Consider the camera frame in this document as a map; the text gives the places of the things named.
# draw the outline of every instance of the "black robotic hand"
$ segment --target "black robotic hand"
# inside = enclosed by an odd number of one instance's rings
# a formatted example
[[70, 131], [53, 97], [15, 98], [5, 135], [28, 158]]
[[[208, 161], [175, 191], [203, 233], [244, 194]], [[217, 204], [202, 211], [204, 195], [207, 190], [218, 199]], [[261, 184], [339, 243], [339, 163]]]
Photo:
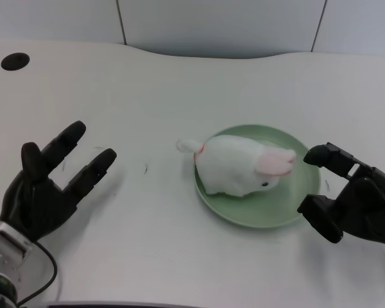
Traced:
[[[307, 195], [298, 212], [332, 243], [338, 243], [347, 232], [385, 244], [385, 173], [331, 143], [310, 149], [304, 162], [326, 167], [349, 182], [335, 200]], [[349, 175], [356, 164], [357, 171]]]
[[42, 151], [35, 143], [21, 149], [22, 171], [7, 189], [0, 220], [35, 242], [65, 223], [77, 204], [106, 175], [117, 155], [112, 149], [100, 153], [61, 190], [48, 175], [76, 147], [85, 133], [77, 121]]

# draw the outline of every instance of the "table surface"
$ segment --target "table surface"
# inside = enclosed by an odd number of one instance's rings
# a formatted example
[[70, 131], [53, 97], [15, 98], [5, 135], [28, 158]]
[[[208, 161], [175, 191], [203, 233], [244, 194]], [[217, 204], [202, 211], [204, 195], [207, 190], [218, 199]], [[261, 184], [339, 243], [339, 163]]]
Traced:
[[[118, 155], [74, 216], [42, 240], [60, 274], [35, 303], [385, 307], [385, 245], [348, 234], [331, 244], [304, 219], [270, 230], [227, 223], [196, 194], [192, 156], [175, 150], [179, 138], [259, 123], [308, 147], [329, 141], [385, 171], [385, 58], [224, 60], [0, 41], [0, 63], [15, 52], [31, 60], [20, 71], [0, 67], [0, 210], [25, 142], [42, 148], [70, 123], [87, 125], [51, 175], [60, 187], [101, 149]], [[336, 197], [345, 181], [321, 176], [321, 193]], [[51, 266], [35, 251], [22, 270], [31, 284], [21, 298]]]

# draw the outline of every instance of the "tabletop hole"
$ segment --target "tabletop hole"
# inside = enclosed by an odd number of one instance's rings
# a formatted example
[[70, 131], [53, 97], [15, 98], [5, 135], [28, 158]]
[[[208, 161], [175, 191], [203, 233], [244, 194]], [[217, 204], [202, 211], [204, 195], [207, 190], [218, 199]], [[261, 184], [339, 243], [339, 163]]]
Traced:
[[12, 53], [1, 61], [1, 67], [6, 71], [17, 71], [30, 62], [30, 57], [25, 53]]

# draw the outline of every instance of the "rabbit ear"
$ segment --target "rabbit ear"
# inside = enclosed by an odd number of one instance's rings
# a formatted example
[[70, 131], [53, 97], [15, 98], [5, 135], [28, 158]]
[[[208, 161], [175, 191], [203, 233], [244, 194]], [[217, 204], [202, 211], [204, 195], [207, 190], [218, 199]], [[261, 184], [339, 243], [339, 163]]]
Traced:
[[286, 150], [286, 149], [276, 148], [274, 146], [271, 146], [268, 148], [268, 152], [273, 153], [279, 159], [290, 163], [293, 163], [296, 158], [296, 153], [294, 150]]
[[255, 171], [262, 175], [284, 176], [290, 174], [292, 170], [293, 165], [273, 151], [261, 155], [255, 165]]

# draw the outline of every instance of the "white plush rabbit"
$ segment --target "white plush rabbit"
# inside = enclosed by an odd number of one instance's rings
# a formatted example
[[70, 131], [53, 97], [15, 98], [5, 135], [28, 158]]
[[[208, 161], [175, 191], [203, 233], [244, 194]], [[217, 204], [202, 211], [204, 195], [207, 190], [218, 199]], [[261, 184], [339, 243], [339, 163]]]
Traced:
[[176, 147], [183, 153], [194, 153], [207, 194], [238, 197], [277, 186], [281, 176], [291, 173], [296, 157], [294, 150], [231, 135], [210, 138], [205, 144], [179, 140]]

